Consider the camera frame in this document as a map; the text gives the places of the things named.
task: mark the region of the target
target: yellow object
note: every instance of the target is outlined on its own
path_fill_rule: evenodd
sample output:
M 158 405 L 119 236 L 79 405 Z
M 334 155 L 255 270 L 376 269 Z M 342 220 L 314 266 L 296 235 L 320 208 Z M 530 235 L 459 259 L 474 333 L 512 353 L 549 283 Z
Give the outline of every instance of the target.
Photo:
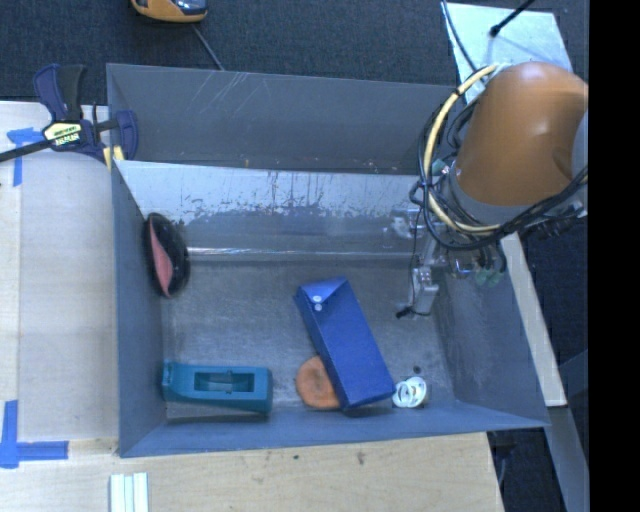
M 202 20 L 206 11 L 200 14 L 185 14 L 171 0 L 146 0 L 146 7 L 138 5 L 136 0 L 131 0 L 131 5 L 140 14 L 161 21 L 171 21 L 176 23 L 192 23 Z
M 473 73 L 469 78 L 467 78 L 462 84 L 460 84 L 453 93 L 447 98 L 447 100 L 442 104 L 442 107 L 438 111 L 438 114 L 433 121 L 433 126 L 429 131 L 427 136 L 427 141 L 425 145 L 424 155 L 423 155 L 423 165 L 425 171 L 425 180 L 428 179 L 428 175 L 431 169 L 431 160 L 433 158 L 433 152 L 436 147 L 436 140 L 438 138 L 438 134 L 442 126 L 444 125 L 445 119 L 449 114 L 449 111 L 455 104 L 455 102 L 464 95 L 476 82 L 482 80 L 485 76 L 489 76 L 498 68 L 497 65 L 492 64 L 491 66 L 484 67 L 479 69 L 475 73 Z M 435 212 L 435 214 L 440 218 L 442 222 L 447 224 L 452 229 L 458 231 L 468 231 L 468 232 L 477 232 L 484 233 L 490 232 L 495 229 L 498 229 L 499 225 L 489 225 L 489 226 L 468 226 L 466 224 L 462 224 L 460 222 L 456 222 L 455 220 L 449 218 L 449 216 L 442 210 L 438 201 L 431 192 L 428 192 L 429 197 L 429 207 Z
M 113 146 L 113 156 L 118 160 L 126 160 L 121 146 Z
M 102 148 L 102 155 L 104 156 L 104 161 L 107 164 L 107 170 L 111 172 L 111 148 L 108 146 Z
M 80 140 L 82 126 L 78 123 L 61 121 L 48 126 L 43 135 L 45 139 L 53 142 L 55 146 L 64 146 Z

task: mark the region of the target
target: yellow cable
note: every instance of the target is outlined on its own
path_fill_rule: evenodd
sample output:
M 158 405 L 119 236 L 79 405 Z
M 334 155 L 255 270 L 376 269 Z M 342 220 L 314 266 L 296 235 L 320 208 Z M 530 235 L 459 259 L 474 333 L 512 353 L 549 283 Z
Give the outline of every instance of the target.
M 451 93 L 451 95 L 447 98 L 447 100 L 442 105 L 442 108 L 438 112 L 436 116 L 433 126 L 429 131 L 429 135 L 427 137 L 427 142 L 425 145 L 424 155 L 423 155 L 423 167 L 425 172 L 425 181 L 431 171 L 431 158 L 433 157 L 433 150 L 436 143 L 436 138 L 440 133 L 440 128 L 444 123 L 444 120 L 451 110 L 451 107 L 455 104 L 460 96 L 462 96 L 467 90 L 469 90 L 476 82 L 481 80 L 487 75 L 490 75 L 497 69 L 497 65 L 493 64 L 491 66 L 487 66 L 476 71 L 473 75 L 467 78 L 457 89 L 455 92 Z M 434 213 L 438 216 L 438 218 L 444 222 L 447 226 L 457 231 L 466 231 L 468 233 L 485 233 L 495 231 L 500 227 L 499 224 L 493 224 L 489 226 L 470 226 L 468 224 L 463 224 L 461 222 L 457 222 L 451 217 L 449 217 L 446 212 L 441 208 L 440 204 L 435 197 L 429 192 L 429 206 L 434 211 Z

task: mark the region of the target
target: yellow label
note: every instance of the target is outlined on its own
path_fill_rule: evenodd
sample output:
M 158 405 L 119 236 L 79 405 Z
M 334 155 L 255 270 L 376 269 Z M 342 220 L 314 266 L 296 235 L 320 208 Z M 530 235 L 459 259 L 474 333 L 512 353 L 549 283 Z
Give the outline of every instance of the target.
M 61 146 L 69 142 L 80 139 L 79 132 L 82 131 L 82 126 L 72 123 L 55 123 L 49 126 L 44 131 L 44 136 L 47 140 L 56 140 L 56 146 Z

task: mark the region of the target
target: wooden table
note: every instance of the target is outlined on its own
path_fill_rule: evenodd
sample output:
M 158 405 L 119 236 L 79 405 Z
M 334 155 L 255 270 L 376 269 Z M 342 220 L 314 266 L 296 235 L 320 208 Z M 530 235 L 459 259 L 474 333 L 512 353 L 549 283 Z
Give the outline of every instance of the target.
M 37 103 L 0 102 L 3 134 L 48 122 Z M 13 147 L 0 139 L 0 151 Z M 18 187 L 14 163 L 0 164 L 0 407 L 18 399 L 19 440 L 70 443 L 68 460 L 0 469 L 1 510 L 105 511 L 110 476 L 138 472 L 148 475 L 153 512 L 504 510 L 484 433 L 119 458 L 108 171 L 50 150 L 23 164 Z M 504 246 L 545 401 L 566 404 L 519 241 Z

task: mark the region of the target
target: black and pink object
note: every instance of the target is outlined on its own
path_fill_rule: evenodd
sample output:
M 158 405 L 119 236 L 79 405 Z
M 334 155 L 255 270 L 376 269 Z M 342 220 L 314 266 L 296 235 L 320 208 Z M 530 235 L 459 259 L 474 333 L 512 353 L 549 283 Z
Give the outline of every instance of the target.
M 147 217 L 144 240 L 156 287 L 165 297 L 173 298 L 191 275 L 187 246 L 174 223 L 159 213 Z

